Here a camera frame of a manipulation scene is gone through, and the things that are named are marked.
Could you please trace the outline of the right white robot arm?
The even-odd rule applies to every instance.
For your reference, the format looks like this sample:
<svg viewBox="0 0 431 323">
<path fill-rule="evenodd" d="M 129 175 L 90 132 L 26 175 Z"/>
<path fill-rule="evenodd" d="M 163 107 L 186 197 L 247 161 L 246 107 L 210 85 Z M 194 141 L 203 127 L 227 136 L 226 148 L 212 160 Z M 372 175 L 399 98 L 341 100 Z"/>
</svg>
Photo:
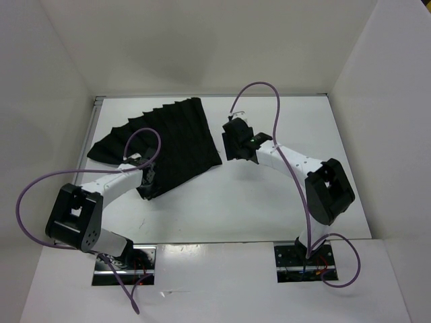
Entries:
<svg viewBox="0 0 431 323">
<path fill-rule="evenodd" d="M 294 181 L 306 212 L 306 229 L 298 237 L 295 256 L 298 262 L 311 264 L 329 237 L 330 226 L 356 198 L 342 164 L 333 158 L 311 158 L 276 143 L 268 134 L 255 134 L 241 118 L 229 120 L 223 130 L 227 159 L 267 166 Z"/>
</svg>

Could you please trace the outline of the black pleated skirt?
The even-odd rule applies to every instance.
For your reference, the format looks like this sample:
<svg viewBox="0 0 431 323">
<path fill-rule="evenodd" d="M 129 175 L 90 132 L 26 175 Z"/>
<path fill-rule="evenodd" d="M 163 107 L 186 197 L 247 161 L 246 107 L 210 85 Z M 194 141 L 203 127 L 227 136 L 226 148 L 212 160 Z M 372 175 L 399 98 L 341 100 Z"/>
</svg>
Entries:
<svg viewBox="0 0 431 323">
<path fill-rule="evenodd" d="M 119 166 L 127 155 L 139 153 L 149 159 L 156 152 L 156 136 L 143 131 L 127 144 L 135 131 L 151 128 L 161 137 L 161 150 L 155 159 L 157 196 L 184 184 L 192 178 L 222 164 L 200 98 L 188 98 L 164 104 L 129 118 L 128 122 L 111 128 L 109 134 L 92 145 L 87 157 L 95 162 Z"/>
</svg>

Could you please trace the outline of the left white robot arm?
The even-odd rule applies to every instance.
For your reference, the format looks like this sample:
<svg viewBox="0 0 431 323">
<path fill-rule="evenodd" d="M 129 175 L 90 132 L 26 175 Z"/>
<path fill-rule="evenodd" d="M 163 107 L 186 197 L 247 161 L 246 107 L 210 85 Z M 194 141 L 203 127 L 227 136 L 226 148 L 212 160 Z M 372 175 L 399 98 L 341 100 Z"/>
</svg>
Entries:
<svg viewBox="0 0 431 323">
<path fill-rule="evenodd" d="M 45 234 L 84 253 L 98 252 L 124 269 L 137 256 L 133 241 L 102 228 L 103 210 L 120 196 L 136 188 L 151 189 L 155 163 L 131 155 L 113 174 L 93 182 L 61 187 L 48 219 Z"/>
</svg>

